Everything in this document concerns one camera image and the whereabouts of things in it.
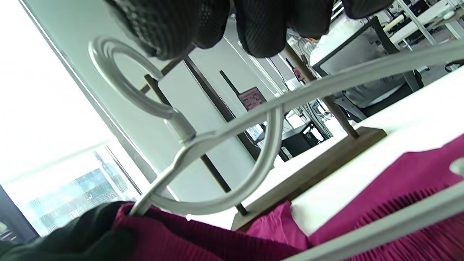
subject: dark green fabric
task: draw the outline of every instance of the dark green fabric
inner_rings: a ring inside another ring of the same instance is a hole
[[[100,205],[50,235],[22,246],[0,244],[0,261],[128,261],[135,250],[130,231],[110,231],[125,202]]]

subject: office chair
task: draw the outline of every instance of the office chair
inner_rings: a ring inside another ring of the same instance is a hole
[[[379,19],[374,17],[312,67],[324,77],[347,67],[380,58],[382,52],[379,51],[376,42],[380,42],[386,55],[400,52],[383,31]],[[356,55],[356,51],[362,52],[361,55]],[[335,93],[333,98],[336,104],[348,111],[354,121],[359,122],[423,86],[419,72],[410,71]]]

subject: floor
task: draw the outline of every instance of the floor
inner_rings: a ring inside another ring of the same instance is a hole
[[[445,27],[441,27],[440,30],[432,33],[433,38],[437,41],[437,43],[443,43],[448,40],[454,40],[454,36],[451,34],[451,32]],[[411,46],[413,50],[420,50],[423,48],[429,47],[431,44],[426,40],[423,39],[419,43]],[[440,79],[444,75],[447,74],[445,71],[445,64],[441,63],[438,65],[430,65],[428,66],[430,70],[428,71],[421,71],[422,74],[422,81],[424,82],[424,85],[429,85],[430,83]]]

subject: clothes hanger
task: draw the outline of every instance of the clothes hanger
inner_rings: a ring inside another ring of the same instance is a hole
[[[98,38],[89,43],[89,52],[100,74],[116,91],[144,111],[165,119],[167,126],[179,136],[183,145],[173,163],[157,177],[151,184],[150,190],[136,202],[130,215],[144,215],[151,203],[178,214],[206,215],[232,208],[248,197],[265,179],[280,147],[284,112],[308,100],[325,97],[331,93],[409,71],[412,68],[447,60],[464,59],[464,40],[455,40],[420,51],[390,55],[348,68],[271,100],[227,123],[220,130],[200,135],[196,135],[193,127],[179,111],[163,107],[162,104],[141,95],[119,71],[114,61],[114,55],[117,53],[134,59],[156,80],[162,79],[160,71],[137,51],[116,39]],[[238,189],[206,202],[176,202],[160,196],[161,190],[191,162],[221,141],[265,120],[268,121],[265,147],[251,174]],[[288,258],[286,261],[343,260],[463,211],[464,182],[461,182],[361,229]]]

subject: desk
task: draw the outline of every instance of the desk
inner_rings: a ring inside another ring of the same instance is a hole
[[[438,148],[461,135],[464,132],[464,120],[459,116],[464,112],[462,78],[464,67],[357,124],[383,128],[388,136],[292,201],[292,215],[300,229],[307,235],[316,231],[403,153]],[[433,106],[438,100],[447,101],[446,111]],[[249,205],[343,137],[335,136],[271,170],[243,205]],[[230,229],[236,213],[236,209],[229,209],[192,219]]]
[[[453,7],[450,6],[450,4],[446,0],[441,0],[435,5],[431,6],[429,9],[427,9],[417,18],[424,25],[431,22],[433,19],[442,16],[445,12],[452,9]],[[390,37],[390,40],[392,41],[392,43],[398,44],[403,39],[407,38],[417,30],[417,26],[413,22],[410,22],[409,24],[398,30],[395,34],[393,34]]]

